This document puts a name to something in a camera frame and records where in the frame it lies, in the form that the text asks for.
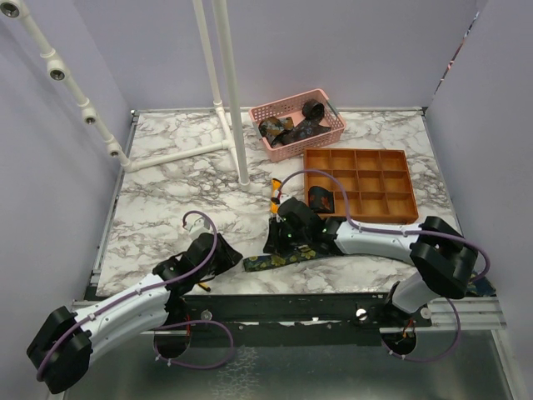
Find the orange utility knife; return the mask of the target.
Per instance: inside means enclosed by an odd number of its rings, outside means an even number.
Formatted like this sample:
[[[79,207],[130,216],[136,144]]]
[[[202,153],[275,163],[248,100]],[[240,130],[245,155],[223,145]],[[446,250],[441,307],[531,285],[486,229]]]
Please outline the orange utility knife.
[[[280,205],[280,188],[281,181],[277,178],[271,179],[271,200],[270,200],[270,214],[274,217],[277,215]]]

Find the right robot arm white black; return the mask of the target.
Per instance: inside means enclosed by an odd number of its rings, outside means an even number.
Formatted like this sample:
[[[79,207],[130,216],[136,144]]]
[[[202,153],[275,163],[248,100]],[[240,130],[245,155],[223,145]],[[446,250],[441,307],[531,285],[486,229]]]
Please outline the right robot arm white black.
[[[408,225],[321,218],[289,197],[269,220],[263,251],[281,256],[302,247],[328,257],[377,256],[412,265],[416,272],[395,283],[382,306],[384,319],[393,326],[405,323],[431,300],[463,298],[479,254],[439,217]]]

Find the rolled brown tie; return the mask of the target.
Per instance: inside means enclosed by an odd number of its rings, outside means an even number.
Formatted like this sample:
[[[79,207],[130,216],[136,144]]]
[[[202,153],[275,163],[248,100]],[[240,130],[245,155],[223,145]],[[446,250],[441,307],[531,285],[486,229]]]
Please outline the rolled brown tie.
[[[301,113],[307,121],[319,123],[324,118],[325,106],[315,99],[310,99],[304,103]]]

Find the blue yellow floral tie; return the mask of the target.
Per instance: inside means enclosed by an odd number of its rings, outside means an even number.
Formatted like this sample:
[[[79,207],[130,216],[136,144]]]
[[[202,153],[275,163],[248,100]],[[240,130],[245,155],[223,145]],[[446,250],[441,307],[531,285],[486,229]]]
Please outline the blue yellow floral tie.
[[[308,247],[303,247],[302,249],[293,250],[285,255],[266,254],[246,257],[243,259],[242,265],[246,273],[255,273],[324,258],[331,258],[331,256],[315,252]],[[488,278],[482,277],[478,279],[477,277],[478,273],[473,271],[467,287],[467,296],[478,298],[494,297],[496,295],[496,288]]]

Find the dark blue-patterned tie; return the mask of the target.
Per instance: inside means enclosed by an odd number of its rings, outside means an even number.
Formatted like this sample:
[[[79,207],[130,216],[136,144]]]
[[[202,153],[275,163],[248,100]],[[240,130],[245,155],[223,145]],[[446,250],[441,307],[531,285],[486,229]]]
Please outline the dark blue-patterned tie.
[[[312,138],[323,133],[331,131],[331,127],[323,126],[317,122],[311,122],[307,120],[301,121],[291,131],[288,131],[281,138],[283,145],[292,144],[301,140]]]

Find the yellow black pencil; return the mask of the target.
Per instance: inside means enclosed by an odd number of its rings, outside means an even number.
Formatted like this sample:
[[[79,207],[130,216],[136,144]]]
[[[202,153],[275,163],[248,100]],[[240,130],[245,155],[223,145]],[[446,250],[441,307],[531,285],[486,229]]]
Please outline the yellow black pencil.
[[[207,284],[205,284],[204,282],[200,282],[200,283],[198,283],[198,286],[199,286],[200,288],[202,288],[204,291],[208,292],[208,293],[212,290],[212,289],[211,289]]]

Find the white pvc pipe rack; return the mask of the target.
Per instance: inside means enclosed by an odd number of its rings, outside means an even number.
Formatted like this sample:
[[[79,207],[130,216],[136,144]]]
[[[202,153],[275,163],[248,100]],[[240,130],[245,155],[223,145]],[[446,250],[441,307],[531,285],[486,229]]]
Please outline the white pvc pipe rack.
[[[247,191],[251,182],[244,145],[241,108],[237,95],[237,75],[227,3],[225,1],[214,1],[212,6],[222,57],[222,66],[224,68],[225,82],[229,96],[228,109],[224,108],[222,101],[203,2],[194,1],[192,6],[212,90],[213,107],[222,129],[223,139],[211,145],[195,147],[192,150],[174,152],[162,156],[150,157],[140,161],[131,159],[123,151],[122,146],[118,143],[116,137],[111,133],[106,123],[102,120],[91,100],[77,84],[70,68],[64,62],[57,50],[47,40],[47,37],[32,18],[32,14],[30,13],[27,4],[24,1],[2,1],[1,14],[5,16],[5,18],[18,21],[23,26],[26,33],[32,38],[39,49],[40,58],[44,61],[46,66],[47,77],[53,82],[63,84],[71,93],[74,102],[80,110],[82,122],[97,130],[106,145],[108,155],[119,161],[124,172],[134,173],[185,158],[226,150],[229,152],[231,160],[237,170],[239,187],[241,190]]]

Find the pink plastic basket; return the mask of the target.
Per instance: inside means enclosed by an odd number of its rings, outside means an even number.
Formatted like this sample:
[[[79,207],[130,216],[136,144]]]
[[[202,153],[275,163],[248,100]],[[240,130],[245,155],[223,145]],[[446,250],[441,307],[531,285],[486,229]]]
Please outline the pink plastic basket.
[[[346,122],[320,88],[253,107],[252,125],[272,162],[336,143]]]

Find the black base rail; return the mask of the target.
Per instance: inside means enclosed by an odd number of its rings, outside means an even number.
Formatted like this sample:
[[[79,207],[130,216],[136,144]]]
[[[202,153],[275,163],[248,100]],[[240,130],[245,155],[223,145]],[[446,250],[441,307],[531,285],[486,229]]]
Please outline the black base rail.
[[[378,346],[380,330],[426,328],[428,317],[408,318],[384,312],[382,292],[341,294],[188,295],[167,306],[166,330],[171,343],[190,333],[192,345],[218,348],[227,344],[228,329],[237,346],[295,347],[356,344]]]

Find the rolled dark red-patterned tie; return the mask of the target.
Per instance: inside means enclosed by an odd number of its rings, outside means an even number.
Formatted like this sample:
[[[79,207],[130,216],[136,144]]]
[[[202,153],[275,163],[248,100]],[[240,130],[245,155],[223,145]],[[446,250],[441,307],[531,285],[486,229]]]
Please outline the rolled dark red-patterned tie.
[[[320,186],[308,190],[308,206],[315,213],[333,214],[335,212],[334,193]]]

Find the dark orange-patterned tie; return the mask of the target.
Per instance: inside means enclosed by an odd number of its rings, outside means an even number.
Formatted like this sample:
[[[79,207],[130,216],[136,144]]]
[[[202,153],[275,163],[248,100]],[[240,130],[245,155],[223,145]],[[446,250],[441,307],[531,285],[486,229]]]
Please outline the dark orange-patterned tie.
[[[268,117],[259,124],[259,132],[265,138],[268,144],[273,148],[277,145],[276,139],[284,132],[291,131],[294,128],[292,117]]]

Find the orange compartment tray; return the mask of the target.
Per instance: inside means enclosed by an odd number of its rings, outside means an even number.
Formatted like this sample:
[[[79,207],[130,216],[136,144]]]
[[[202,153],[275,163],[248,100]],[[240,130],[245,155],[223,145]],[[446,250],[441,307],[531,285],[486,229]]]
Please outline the orange compartment tray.
[[[396,149],[308,148],[304,153],[304,200],[320,186],[334,193],[335,212],[364,223],[406,224],[418,217],[406,154]]]

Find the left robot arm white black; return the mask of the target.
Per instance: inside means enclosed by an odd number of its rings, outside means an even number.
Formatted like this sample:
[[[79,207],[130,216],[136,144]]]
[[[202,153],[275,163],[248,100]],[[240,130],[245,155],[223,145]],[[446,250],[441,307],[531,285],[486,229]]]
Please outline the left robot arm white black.
[[[90,307],[52,311],[27,348],[37,380],[58,394],[77,383],[103,354],[146,330],[176,328],[183,296],[198,283],[235,267],[242,255],[218,233],[158,263],[140,282]]]

